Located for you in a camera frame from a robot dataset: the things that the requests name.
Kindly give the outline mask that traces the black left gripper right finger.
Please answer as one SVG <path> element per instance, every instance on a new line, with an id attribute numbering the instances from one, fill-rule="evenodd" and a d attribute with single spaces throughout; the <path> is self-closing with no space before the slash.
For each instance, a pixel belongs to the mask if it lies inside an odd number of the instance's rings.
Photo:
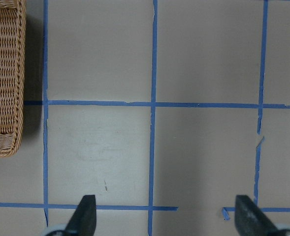
<path id="1" fill-rule="evenodd" d="M 247 195 L 235 197 L 234 224 L 240 236 L 268 236 L 278 230 Z"/>

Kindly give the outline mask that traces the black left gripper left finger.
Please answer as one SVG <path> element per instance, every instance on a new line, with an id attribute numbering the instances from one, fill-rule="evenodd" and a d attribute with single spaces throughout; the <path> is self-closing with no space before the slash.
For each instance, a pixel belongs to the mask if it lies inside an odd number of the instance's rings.
<path id="1" fill-rule="evenodd" d="M 82 197 L 74 214 L 65 227 L 67 236 L 93 236 L 97 226 L 95 195 Z"/>

